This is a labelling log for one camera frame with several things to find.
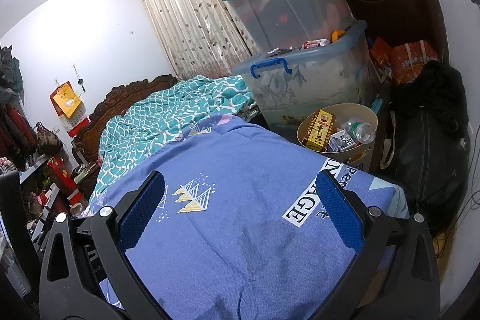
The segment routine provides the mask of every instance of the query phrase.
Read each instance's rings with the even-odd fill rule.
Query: orange object
[[[40,205],[45,206],[47,202],[49,202],[49,199],[45,195],[45,192],[42,190],[39,196],[37,196],[37,200]]]
[[[391,52],[392,47],[388,45],[381,37],[377,37],[375,39],[373,47],[370,50],[370,54],[380,65],[390,62]]]
[[[67,199],[68,199],[68,203],[70,205],[75,205],[76,203],[80,202],[80,200],[83,198],[83,194],[78,191],[78,190],[75,190],[73,193],[71,193]]]
[[[438,56],[428,41],[421,40],[392,48],[390,64],[395,84],[414,81],[429,61],[438,61]]]
[[[337,41],[340,37],[345,34],[345,31],[335,31],[332,33],[332,43]]]

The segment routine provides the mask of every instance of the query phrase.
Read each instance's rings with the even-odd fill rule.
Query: curtain
[[[258,49],[222,0],[142,0],[180,79],[218,78]]]

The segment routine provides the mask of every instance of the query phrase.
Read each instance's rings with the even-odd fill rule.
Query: plastic storage box
[[[236,11],[260,52],[331,39],[353,17],[346,0],[224,0]]]
[[[347,33],[327,46],[265,58],[254,56],[232,69],[241,75],[270,130],[297,142],[300,123],[336,103],[366,104],[374,72],[364,31],[356,21]]]

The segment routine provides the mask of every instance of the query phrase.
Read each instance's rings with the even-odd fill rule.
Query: wastebasket
[[[373,112],[373,110],[369,109],[366,106],[356,103],[339,103],[336,105],[324,107],[322,108],[322,110],[341,118],[358,117],[362,121],[369,123],[375,131],[377,130],[377,115]],[[309,115],[305,120],[302,121],[302,123],[298,127],[297,138],[299,143],[302,143],[303,135],[309,127],[313,116],[313,113]],[[361,144],[355,148],[352,148],[351,150],[343,152],[320,153],[328,158],[336,160],[337,162],[347,163],[350,167],[358,168],[359,170],[368,172],[368,170],[370,169],[370,162],[374,149],[374,144],[375,139],[369,144]]]

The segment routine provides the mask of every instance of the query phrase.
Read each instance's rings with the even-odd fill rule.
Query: snack wrapper
[[[319,39],[319,40],[311,40],[307,41],[302,45],[302,49],[310,49],[310,48],[317,48],[319,46],[326,46],[330,43],[327,39]]]
[[[267,55],[268,57],[272,57],[272,56],[280,56],[280,55],[284,55],[285,53],[290,53],[292,52],[293,49],[290,48],[290,49],[287,49],[287,48],[275,48],[274,50],[270,51],[270,52],[267,52]]]

